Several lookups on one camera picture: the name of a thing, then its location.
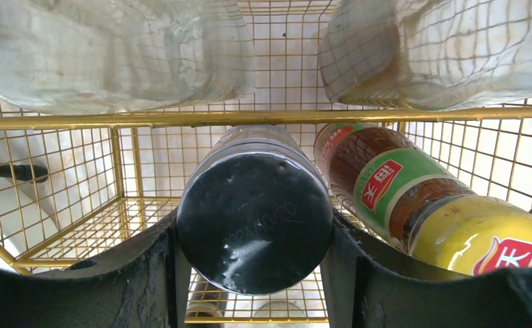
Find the sauce bottle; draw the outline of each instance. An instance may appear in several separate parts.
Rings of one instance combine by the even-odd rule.
[[[532,265],[532,215],[476,195],[396,131],[329,124],[315,157],[338,200],[407,254],[469,275]]]
[[[314,164],[275,126],[237,126],[192,173],[177,213],[183,253],[236,294],[292,287],[322,261],[332,205]]]
[[[427,205],[474,194],[403,135],[371,124],[329,124],[318,135],[315,157],[337,199],[405,251]]]

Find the gold wire basket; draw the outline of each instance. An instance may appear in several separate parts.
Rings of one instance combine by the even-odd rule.
[[[381,122],[480,195],[532,212],[532,99],[448,112],[330,103],[316,53],[337,2],[239,2],[257,59],[257,91],[240,100],[83,117],[39,115],[0,100],[0,165],[49,171],[43,183],[0,178],[0,258],[22,274],[62,269],[150,227],[178,205],[186,179],[237,124],[282,124],[313,159],[322,123]],[[271,299],[291,302],[305,316],[288,308],[287,318],[256,317],[259,304]],[[223,314],[190,311],[186,322],[328,320],[319,271],[280,295],[219,301],[227,303]]]

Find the green label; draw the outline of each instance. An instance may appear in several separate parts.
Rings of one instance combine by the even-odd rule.
[[[328,161],[334,149],[350,133],[364,128],[376,128],[376,125],[368,123],[335,123],[326,125],[318,134],[314,145],[314,158],[323,174],[328,176]]]
[[[392,208],[402,195],[425,180],[455,178],[420,150],[393,149],[373,158],[360,172],[352,198],[356,215],[369,227],[386,234]]]

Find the plastic bag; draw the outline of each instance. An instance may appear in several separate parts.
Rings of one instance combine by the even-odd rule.
[[[461,109],[532,97],[532,0],[343,0],[319,45],[326,95]]]
[[[253,92],[233,0],[0,0],[0,97],[42,113],[177,107]]]

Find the yellow bottle cap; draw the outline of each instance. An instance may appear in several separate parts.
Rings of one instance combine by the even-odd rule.
[[[410,254],[467,275],[532,267],[532,215],[496,198],[465,195],[424,220]]]

